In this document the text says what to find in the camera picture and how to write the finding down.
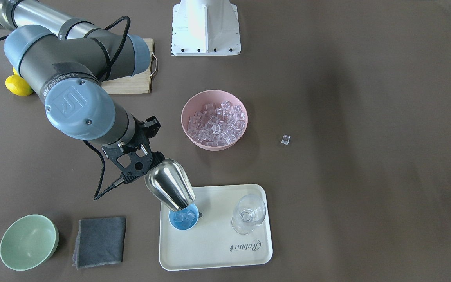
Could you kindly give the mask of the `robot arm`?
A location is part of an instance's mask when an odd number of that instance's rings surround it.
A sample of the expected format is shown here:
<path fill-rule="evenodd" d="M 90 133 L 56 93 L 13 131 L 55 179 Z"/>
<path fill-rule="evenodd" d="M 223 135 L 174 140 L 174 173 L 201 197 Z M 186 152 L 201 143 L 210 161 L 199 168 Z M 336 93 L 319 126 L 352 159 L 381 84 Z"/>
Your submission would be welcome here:
<path fill-rule="evenodd" d="M 134 76 L 152 64 L 145 40 L 100 29 L 37 0 L 0 0 L 0 29 L 10 30 L 4 51 L 18 75 L 39 95 L 47 118 L 73 139 L 122 155 L 150 153 L 159 129 L 152 117 L 136 120 L 116 104 L 102 82 Z"/>

